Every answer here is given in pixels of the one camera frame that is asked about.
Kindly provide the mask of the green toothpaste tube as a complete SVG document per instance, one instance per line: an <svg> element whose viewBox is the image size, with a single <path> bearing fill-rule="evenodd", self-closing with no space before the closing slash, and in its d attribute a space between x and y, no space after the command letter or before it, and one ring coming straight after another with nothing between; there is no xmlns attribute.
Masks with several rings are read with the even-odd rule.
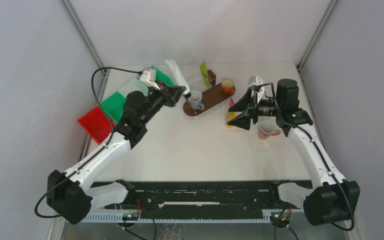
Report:
<svg viewBox="0 0 384 240"><path fill-rule="evenodd" d="M206 61L205 60L199 65L199 69L200 69L200 72L201 72L201 76L202 76L204 85L206 87L209 87L210 86L210 79L209 79L207 65L206 65Z"/></svg>

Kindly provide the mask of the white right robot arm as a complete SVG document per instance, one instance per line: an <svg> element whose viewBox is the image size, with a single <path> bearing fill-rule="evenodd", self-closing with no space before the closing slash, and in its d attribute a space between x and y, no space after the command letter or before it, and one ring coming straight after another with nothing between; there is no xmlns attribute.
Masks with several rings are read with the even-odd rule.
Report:
<svg viewBox="0 0 384 240"><path fill-rule="evenodd" d="M261 140L284 134L297 150L312 184L305 188L290 180L277 181L269 194L269 203L275 208L289 203L302 209L313 226L338 227L339 222L350 221L346 231L352 231L360 187L346 179L322 146L313 120L299 106L297 81L284 78L277 84L269 83L271 96L267 96L265 86L260 77L253 75L244 96L229 108L237 116L227 124L244 130L257 125Z"/></svg>

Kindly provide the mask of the yellow toothpaste tube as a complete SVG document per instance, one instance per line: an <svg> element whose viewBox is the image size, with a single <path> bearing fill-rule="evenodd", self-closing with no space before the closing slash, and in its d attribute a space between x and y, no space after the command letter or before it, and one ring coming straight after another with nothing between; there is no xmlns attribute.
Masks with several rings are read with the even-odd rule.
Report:
<svg viewBox="0 0 384 240"><path fill-rule="evenodd" d="M231 120L234 119L236 116L237 116L237 113L236 113L236 112L228 112L228 113L227 113L227 121L231 121Z"/></svg>

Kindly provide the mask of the brown ceramic cup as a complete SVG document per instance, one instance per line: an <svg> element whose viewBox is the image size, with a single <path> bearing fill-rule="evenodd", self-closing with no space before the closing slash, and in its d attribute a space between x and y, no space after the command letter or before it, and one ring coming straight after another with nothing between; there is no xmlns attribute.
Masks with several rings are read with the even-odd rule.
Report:
<svg viewBox="0 0 384 240"><path fill-rule="evenodd" d="M221 89L225 94L234 94L235 93L235 85L231 79L223 79L220 83Z"/></svg>

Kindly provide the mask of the pink toothpaste tube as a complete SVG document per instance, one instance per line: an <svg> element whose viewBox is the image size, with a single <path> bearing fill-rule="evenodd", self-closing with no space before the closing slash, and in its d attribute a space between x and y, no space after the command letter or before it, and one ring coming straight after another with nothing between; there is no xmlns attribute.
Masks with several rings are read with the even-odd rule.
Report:
<svg viewBox="0 0 384 240"><path fill-rule="evenodd" d="M230 100L229 100L229 107L232 107L234 105L235 105L234 100L232 98L230 98Z"/></svg>

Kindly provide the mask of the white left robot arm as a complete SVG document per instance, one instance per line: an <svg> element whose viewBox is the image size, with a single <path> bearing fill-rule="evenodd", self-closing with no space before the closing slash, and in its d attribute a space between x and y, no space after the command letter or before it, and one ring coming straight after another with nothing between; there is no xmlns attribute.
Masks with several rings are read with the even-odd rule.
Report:
<svg viewBox="0 0 384 240"><path fill-rule="evenodd" d="M120 182L93 187L97 177L115 160L134 148L147 132L147 123L164 106L175 107L190 93L187 86L169 86L157 81L148 94L130 92L123 114L108 137L83 160L64 172L54 170L47 178L46 203L69 223L81 222L91 210L118 203L129 209L137 196Z"/></svg>

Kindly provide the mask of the pink printed white mug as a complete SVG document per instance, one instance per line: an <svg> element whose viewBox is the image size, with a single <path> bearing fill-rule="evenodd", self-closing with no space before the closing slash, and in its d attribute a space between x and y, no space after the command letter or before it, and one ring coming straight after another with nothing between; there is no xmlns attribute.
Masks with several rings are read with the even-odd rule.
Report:
<svg viewBox="0 0 384 240"><path fill-rule="evenodd" d="M263 120L259 124L257 136L261 140L267 140L270 137L278 136L281 133L276 125L270 120Z"/></svg>

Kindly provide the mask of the grey handled white mug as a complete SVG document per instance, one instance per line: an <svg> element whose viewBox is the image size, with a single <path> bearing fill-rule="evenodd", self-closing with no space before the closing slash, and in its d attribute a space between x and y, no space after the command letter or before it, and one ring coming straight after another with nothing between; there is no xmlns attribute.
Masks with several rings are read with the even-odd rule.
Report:
<svg viewBox="0 0 384 240"><path fill-rule="evenodd" d="M198 90L191 90L187 102L193 110L204 110L205 106L202 103L203 95Z"/></svg>

